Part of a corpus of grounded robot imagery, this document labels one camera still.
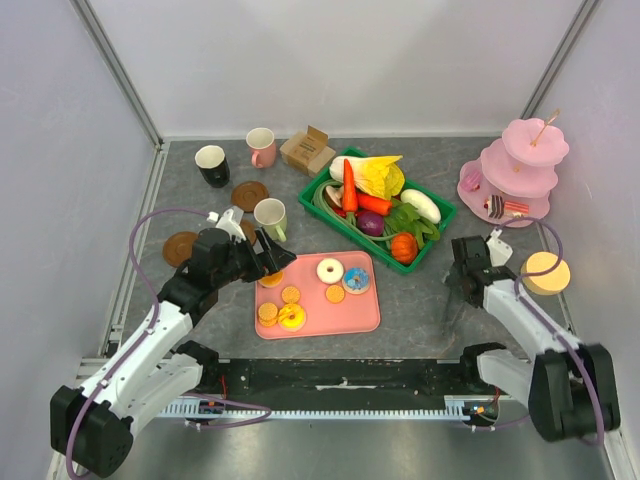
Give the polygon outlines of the chocolate cake slice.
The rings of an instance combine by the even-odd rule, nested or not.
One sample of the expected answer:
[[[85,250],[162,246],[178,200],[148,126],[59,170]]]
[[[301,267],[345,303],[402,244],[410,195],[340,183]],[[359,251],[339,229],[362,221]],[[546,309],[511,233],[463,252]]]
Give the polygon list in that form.
[[[500,195],[491,195],[484,201],[487,216],[491,219],[501,219],[505,215],[505,200]]]

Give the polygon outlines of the red striped cake slice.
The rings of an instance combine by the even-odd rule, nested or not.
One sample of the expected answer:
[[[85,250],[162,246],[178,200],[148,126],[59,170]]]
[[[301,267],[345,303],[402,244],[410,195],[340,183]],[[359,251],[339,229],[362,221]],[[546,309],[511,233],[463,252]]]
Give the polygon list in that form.
[[[529,206],[520,202],[505,201],[504,215],[509,218],[521,218],[529,215]]]

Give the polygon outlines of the pink macaron cake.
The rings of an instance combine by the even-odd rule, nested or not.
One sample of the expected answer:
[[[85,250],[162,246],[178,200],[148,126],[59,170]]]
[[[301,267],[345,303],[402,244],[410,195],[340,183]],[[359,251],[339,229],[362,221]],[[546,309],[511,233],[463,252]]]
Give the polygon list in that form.
[[[461,180],[461,188],[466,192],[475,192],[480,188],[482,179],[483,175],[480,171],[470,171]]]

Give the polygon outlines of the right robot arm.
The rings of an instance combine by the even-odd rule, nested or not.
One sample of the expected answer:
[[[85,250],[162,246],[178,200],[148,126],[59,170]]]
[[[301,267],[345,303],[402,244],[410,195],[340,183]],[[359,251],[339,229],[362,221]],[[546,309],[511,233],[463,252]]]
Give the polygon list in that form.
[[[464,349],[458,381],[477,394],[490,385],[528,410],[548,442],[604,434],[619,428],[621,415],[613,360],[600,344],[585,344],[558,325],[524,291],[506,266],[495,266],[481,236],[451,242],[454,261],[447,283],[465,301],[492,315],[527,357],[516,358],[500,343]]]

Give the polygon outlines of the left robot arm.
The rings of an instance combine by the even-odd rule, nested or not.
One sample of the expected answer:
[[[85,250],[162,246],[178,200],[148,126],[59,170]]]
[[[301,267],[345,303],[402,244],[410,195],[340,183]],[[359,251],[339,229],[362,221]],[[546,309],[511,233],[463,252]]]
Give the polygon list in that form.
[[[101,478],[112,475],[135,437],[174,399],[217,387],[215,351],[190,341],[169,361],[163,358],[217,303],[221,288],[237,280],[256,282],[295,260],[264,230],[256,237],[260,251],[224,229],[201,231],[190,258],[164,284],[124,346],[81,386],[62,386],[53,394],[51,446],[64,455],[70,478],[78,478],[77,467]]]

